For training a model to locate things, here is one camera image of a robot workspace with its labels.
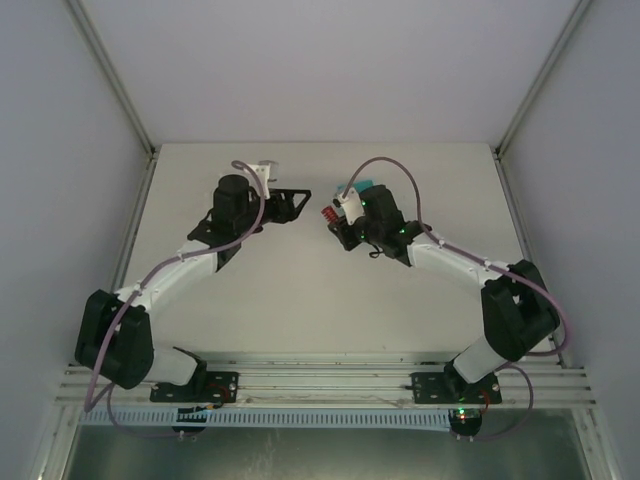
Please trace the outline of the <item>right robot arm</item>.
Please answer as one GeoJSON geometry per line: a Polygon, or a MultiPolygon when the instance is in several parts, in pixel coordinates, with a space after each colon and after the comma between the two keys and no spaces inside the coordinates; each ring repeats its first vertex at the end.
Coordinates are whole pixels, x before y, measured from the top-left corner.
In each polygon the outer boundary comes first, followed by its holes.
{"type": "Polygon", "coordinates": [[[351,189],[322,214],[345,250],[368,244],[407,267],[449,280],[479,302],[482,335],[443,369],[444,386],[456,401],[474,395],[479,384],[500,367],[533,352],[561,324],[531,262],[506,264],[463,253],[437,238],[426,224],[406,220],[384,185],[361,192],[351,189]]]}

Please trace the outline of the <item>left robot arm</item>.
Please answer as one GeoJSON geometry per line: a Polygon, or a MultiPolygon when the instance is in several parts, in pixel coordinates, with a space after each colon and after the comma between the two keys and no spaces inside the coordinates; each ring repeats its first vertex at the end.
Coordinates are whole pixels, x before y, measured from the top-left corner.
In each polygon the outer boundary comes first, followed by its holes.
{"type": "Polygon", "coordinates": [[[153,321],[190,287],[229,263],[248,232],[296,220],[310,198],[308,189],[256,189],[242,175],[223,176],[211,209],[170,261],[128,287],[89,296],[75,360],[123,389],[143,382],[200,389],[205,362],[184,349],[155,345],[153,321]]]}

